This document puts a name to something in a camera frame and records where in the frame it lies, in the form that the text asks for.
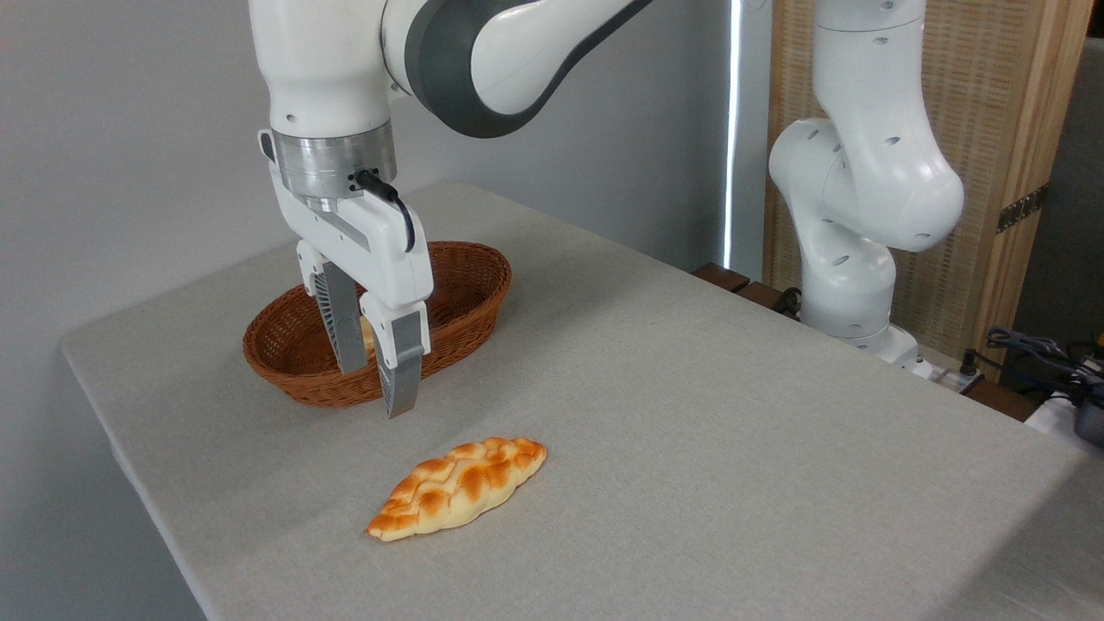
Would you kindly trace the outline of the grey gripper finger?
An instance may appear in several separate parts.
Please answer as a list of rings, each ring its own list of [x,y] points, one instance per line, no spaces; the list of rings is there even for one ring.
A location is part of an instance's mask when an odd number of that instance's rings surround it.
[[[376,368],[391,419],[417,404],[423,358],[429,352],[429,318],[418,299],[399,310],[367,292],[361,310],[372,326]]]
[[[336,364],[342,373],[367,368],[355,280],[306,240],[297,243],[297,256],[304,288],[316,299]]]

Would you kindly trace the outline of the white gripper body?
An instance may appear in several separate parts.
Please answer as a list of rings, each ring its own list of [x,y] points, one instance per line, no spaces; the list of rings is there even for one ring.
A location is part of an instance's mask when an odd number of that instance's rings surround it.
[[[291,231],[355,283],[395,310],[429,298],[429,248],[417,213],[402,204],[397,190],[359,170],[336,177],[344,198],[302,199],[285,187],[279,165],[270,164],[270,178]]]

